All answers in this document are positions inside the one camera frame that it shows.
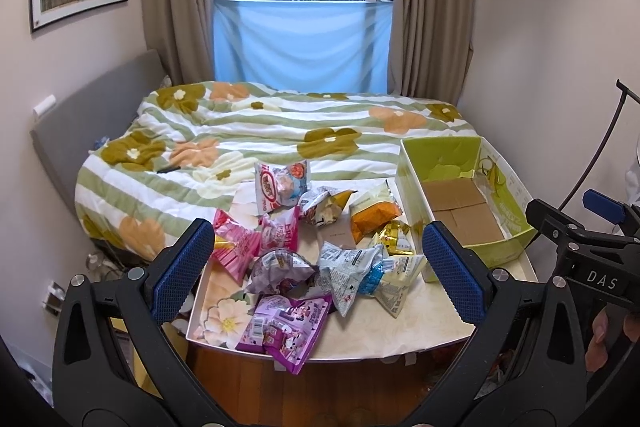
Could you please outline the purple snack packet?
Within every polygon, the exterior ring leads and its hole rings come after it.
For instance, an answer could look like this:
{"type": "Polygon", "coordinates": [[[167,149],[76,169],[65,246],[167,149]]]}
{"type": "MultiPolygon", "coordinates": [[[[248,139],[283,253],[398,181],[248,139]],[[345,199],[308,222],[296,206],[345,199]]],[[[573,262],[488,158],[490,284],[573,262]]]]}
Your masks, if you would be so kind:
{"type": "Polygon", "coordinates": [[[282,295],[262,297],[250,316],[240,340],[235,346],[236,350],[250,353],[265,353],[265,332],[269,323],[276,319],[281,312],[292,306],[292,300],[282,295]]]}

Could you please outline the white blue printed snack bag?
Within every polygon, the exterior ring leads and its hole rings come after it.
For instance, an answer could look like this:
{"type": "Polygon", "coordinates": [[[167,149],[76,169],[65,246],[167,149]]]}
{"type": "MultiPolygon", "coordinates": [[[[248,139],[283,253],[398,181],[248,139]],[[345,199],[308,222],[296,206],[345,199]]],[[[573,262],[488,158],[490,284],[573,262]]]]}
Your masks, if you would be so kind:
{"type": "Polygon", "coordinates": [[[425,265],[426,258],[418,255],[395,255],[378,260],[363,277],[358,294],[375,298],[396,319],[425,265]]]}

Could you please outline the pink striped snack bag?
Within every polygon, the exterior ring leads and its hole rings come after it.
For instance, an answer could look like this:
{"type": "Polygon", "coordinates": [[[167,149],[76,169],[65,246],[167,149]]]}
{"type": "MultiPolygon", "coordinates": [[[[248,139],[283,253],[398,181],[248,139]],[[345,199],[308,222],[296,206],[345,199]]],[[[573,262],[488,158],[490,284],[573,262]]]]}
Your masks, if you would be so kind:
{"type": "Polygon", "coordinates": [[[243,227],[221,209],[215,212],[213,227],[213,256],[235,283],[242,285],[250,262],[259,254],[260,233],[243,227]]]}

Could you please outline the magenta snack packet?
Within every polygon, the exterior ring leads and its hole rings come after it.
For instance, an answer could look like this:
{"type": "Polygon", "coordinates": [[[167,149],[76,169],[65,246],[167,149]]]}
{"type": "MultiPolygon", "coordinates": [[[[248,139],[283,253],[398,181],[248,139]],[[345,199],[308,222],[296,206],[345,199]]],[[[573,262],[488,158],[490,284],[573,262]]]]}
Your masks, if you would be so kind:
{"type": "Polygon", "coordinates": [[[298,375],[314,350],[332,307],[330,295],[291,300],[264,326],[267,355],[288,373],[298,375]]]}

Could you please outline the dark silver bag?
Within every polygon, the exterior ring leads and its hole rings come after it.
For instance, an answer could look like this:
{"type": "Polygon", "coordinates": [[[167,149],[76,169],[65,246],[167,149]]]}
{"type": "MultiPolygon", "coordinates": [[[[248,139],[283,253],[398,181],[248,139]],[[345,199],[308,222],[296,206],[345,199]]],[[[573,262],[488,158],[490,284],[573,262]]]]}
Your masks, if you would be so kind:
{"type": "Polygon", "coordinates": [[[286,248],[274,248],[260,256],[245,287],[249,294],[285,294],[317,272],[304,257],[286,248]]]}

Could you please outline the pink white snack bag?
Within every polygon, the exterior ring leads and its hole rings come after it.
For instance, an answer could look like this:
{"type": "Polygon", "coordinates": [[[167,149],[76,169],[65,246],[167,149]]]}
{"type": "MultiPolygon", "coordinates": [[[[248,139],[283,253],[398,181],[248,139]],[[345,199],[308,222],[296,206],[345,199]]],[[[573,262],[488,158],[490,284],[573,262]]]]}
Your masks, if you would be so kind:
{"type": "Polygon", "coordinates": [[[277,217],[263,215],[259,218],[259,254],[284,248],[296,253],[299,245],[299,207],[294,206],[277,217]]]}

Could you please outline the pale green printed snack bag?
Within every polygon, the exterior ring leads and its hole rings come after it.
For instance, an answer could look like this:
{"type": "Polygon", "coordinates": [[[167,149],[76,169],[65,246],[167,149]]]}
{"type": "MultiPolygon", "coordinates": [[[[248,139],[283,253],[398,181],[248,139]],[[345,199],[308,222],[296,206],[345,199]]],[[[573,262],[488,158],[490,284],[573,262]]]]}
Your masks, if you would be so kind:
{"type": "Polygon", "coordinates": [[[373,265],[386,257],[382,244],[368,248],[343,249],[326,242],[320,249],[316,287],[330,294],[341,317],[355,302],[358,289],[373,265]]]}

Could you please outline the orange cream cake packet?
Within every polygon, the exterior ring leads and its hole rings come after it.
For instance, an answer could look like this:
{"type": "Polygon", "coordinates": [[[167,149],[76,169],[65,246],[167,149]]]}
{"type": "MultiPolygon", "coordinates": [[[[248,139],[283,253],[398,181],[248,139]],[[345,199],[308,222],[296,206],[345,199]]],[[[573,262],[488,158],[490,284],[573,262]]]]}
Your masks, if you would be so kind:
{"type": "Polygon", "coordinates": [[[360,194],[349,205],[350,231],[358,244],[364,236],[378,231],[402,215],[398,202],[387,181],[360,194]]]}

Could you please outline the shrimp flakes snack bag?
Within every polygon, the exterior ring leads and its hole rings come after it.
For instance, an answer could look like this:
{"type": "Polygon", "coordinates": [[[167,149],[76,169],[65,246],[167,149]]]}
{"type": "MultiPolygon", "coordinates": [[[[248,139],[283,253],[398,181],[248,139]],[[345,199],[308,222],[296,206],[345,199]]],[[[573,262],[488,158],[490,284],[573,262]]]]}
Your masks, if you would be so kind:
{"type": "Polygon", "coordinates": [[[310,187],[307,159],[287,166],[275,166],[263,162],[255,164],[255,193],[259,216],[281,208],[296,206],[310,187]]]}

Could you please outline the beige snack packet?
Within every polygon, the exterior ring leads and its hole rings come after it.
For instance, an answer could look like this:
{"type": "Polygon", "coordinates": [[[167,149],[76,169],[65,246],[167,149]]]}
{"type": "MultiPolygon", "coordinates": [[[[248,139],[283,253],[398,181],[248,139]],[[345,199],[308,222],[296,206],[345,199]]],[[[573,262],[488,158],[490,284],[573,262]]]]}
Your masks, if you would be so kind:
{"type": "Polygon", "coordinates": [[[350,229],[349,214],[343,212],[341,217],[330,225],[318,228],[318,242],[320,246],[329,242],[342,249],[355,249],[356,243],[350,229]]]}

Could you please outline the yellow white snack bag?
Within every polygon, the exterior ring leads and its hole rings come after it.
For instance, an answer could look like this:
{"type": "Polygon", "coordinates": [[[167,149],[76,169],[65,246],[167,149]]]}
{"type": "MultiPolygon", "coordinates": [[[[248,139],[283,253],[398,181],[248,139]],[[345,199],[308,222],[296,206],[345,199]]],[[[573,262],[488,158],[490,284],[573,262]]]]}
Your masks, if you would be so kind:
{"type": "Polygon", "coordinates": [[[298,201],[299,217],[317,228],[332,225],[341,217],[352,190],[318,186],[300,196],[298,201]]]}

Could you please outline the green cardboard box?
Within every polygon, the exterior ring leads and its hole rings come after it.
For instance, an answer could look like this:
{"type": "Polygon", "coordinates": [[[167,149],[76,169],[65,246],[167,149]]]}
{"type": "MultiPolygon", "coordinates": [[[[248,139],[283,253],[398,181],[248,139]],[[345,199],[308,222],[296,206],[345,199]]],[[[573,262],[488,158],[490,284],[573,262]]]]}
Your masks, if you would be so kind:
{"type": "Polygon", "coordinates": [[[489,268],[535,282],[525,248],[534,237],[525,210],[529,191],[482,136],[434,136],[401,142],[395,183],[422,254],[425,225],[440,221],[489,268]]]}

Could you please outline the gold foil snack packet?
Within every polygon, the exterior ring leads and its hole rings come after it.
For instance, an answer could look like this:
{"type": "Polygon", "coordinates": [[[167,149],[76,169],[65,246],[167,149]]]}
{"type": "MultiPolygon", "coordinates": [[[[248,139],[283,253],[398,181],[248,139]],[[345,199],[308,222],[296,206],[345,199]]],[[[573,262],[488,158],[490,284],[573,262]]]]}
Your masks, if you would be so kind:
{"type": "Polygon", "coordinates": [[[409,225],[398,220],[386,223],[373,234],[369,246],[378,245],[383,245],[389,256],[413,256],[416,253],[409,225]]]}

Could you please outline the floral striped green quilt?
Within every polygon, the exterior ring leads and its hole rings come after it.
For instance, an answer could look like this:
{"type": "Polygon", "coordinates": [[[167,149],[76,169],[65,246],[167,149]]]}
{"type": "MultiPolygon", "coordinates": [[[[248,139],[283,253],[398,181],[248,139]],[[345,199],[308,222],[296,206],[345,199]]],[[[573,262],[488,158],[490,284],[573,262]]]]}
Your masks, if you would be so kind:
{"type": "Polygon", "coordinates": [[[127,129],[88,154],[76,215],[90,239],[150,260],[193,220],[229,210],[258,162],[307,161],[316,182],[385,179],[402,140],[473,132],[441,101],[180,84],[149,94],[127,129]]]}

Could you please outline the right beige curtain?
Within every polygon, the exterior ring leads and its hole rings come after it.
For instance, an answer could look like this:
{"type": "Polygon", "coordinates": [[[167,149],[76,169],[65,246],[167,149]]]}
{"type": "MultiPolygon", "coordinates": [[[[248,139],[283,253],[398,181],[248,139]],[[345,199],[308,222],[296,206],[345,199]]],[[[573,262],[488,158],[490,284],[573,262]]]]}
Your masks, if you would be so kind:
{"type": "Polygon", "coordinates": [[[394,0],[388,90],[456,104],[473,57],[475,0],[394,0]]]}

